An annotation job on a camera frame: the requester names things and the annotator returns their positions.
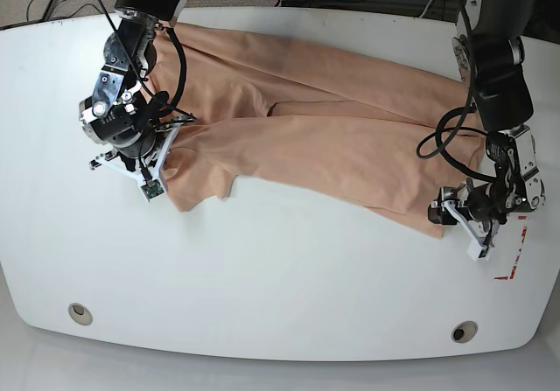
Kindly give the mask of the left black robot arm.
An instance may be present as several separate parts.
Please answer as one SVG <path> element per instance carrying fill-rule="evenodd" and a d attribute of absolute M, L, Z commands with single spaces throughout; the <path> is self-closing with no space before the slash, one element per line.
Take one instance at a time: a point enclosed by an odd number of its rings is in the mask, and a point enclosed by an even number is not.
<path fill-rule="evenodd" d="M 527 125 L 534 114 L 524 79 L 522 34 L 536 0 L 457 0 L 457 35 L 452 41 L 461 79 L 467 85 L 465 105 L 447 112 L 430 134 L 441 156 L 465 175 L 457 187 L 444 186 L 428 207 L 430 222 L 461 225 L 472 242 L 473 259 L 487 259 L 494 238 L 511 213 L 531 213 L 545 201 L 536 163 L 536 144 Z M 494 164 L 486 175 L 461 164 L 446 149 L 477 113 L 485 153 Z"/>

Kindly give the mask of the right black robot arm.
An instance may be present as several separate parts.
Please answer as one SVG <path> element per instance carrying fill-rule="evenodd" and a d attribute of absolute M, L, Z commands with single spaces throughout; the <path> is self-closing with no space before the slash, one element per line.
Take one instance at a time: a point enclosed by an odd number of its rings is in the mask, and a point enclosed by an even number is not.
<path fill-rule="evenodd" d="M 91 169 L 106 166 L 136 180 L 151 199 L 165 192 L 161 169 L 179 128 L 194 122 L 179 108 L 187 64 L 174 25 L 187 0 L 116 0 L 120 24 L 111 26 L 104 49 L 104 65 L 91 96 L 80 104 L 79 120 L 85 134 L 111 149 L 90 162 Z M 163 32 L 179 61 L 174 94 L 152 92 L 148 76 L 156 65 L 155 37 Z"/>

